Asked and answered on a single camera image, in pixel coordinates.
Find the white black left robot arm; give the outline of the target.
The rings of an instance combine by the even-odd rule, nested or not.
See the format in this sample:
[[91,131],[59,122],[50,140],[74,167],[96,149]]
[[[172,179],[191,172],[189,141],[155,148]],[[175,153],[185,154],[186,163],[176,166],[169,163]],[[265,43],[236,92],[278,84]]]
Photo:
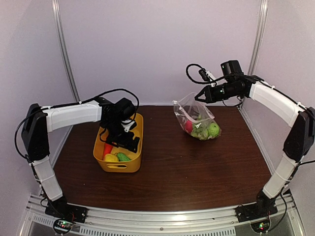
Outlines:
[[67,218],[71,208],[61,200],[63,192],[49,158],[48,134],[68,126],[98,122],[108,133],[105,143],[136,153],[142,139],[134,131],[137,127],[135,115],[136,107],[129,99],[112,103],[101,96],[66,105],[41,107],[35,103],[29,107],[21,131],[26,159],[46,197],[53,202],[52,211],[59,218]]

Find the green toy broccoli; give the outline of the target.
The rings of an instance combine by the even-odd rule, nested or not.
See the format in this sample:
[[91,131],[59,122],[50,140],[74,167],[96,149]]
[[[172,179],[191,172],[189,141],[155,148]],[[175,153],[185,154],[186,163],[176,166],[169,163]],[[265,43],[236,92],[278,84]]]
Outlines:
[[131,159],[122,152],[117,153],[116,156],[120,162],[131,161]]

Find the clear zip top bag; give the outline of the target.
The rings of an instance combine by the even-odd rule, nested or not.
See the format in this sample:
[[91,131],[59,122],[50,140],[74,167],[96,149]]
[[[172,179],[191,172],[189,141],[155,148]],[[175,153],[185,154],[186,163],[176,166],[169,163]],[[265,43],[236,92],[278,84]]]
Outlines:
[[174,100],[173,111],[183,131],[192,137],[207,141],[221,135],[221,128],[215,122],[215,116],[201,102],[195,100],[192,92],[180,100]]

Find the green toy cabbage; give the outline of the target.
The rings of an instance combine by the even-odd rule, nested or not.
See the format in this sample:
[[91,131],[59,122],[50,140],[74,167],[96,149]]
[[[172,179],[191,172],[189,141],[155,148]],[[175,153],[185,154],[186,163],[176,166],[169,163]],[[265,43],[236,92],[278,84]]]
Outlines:
[[208,133],[210,138],[216,138],[220,134],[220,127],[217,123],[212,122],[208,127]]

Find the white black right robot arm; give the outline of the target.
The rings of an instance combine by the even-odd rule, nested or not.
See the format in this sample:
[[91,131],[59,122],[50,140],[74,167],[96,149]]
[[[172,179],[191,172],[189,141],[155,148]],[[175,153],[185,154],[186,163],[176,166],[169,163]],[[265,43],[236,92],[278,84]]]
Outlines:
[[223,62],[223,76],[215,78],[203,66],[198,65],[200,84],[204,88],[195,100],[207,104],[225,101],[232,97],[247,98],[272,112],[283,131],[282,157],[270,179],[257,195],[252,212],[264,216],[283,188],[293,179],[303,158],[315,142],[315,110],[290,98],[256,75],[246,75],[237,60]]

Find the light green toy lettuce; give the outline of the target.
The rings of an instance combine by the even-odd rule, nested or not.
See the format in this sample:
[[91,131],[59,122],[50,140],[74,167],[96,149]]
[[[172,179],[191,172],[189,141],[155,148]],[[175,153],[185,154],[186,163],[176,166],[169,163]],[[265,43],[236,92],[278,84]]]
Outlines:
[[192,124],[192,131],[190,133],[191,136],[197,138],[201,141],[208,140],[209,138],[209,131],[206,122],[199,122]]

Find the red toy apple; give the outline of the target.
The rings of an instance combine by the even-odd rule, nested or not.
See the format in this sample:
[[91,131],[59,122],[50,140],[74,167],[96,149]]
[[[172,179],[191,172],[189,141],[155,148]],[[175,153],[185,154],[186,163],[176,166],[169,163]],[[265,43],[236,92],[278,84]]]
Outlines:
[[193,131],[193,123],[190,120],[187,120],[184,125],[184,130],[188,133],[191,134]]

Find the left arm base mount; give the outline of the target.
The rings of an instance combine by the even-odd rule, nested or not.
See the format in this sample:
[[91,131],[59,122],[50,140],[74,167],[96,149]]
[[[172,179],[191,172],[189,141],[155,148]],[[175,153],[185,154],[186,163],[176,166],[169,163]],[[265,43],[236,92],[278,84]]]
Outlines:
[[71,205],[67,202],[54,201],[48,203],[45,214],[55,218],[65,219],[69,222],[85,223],[87,211],[86,207]]

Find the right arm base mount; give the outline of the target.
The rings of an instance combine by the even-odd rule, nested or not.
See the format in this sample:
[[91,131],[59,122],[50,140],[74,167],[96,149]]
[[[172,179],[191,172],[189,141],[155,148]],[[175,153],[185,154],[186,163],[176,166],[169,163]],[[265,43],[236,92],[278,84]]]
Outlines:
[[276,214],[277,212],[278,209],[275,203],[264,206],[258,202],[248,205],[238,205],[235,208],[235,214],[239,223],[266,218],[272,214]]

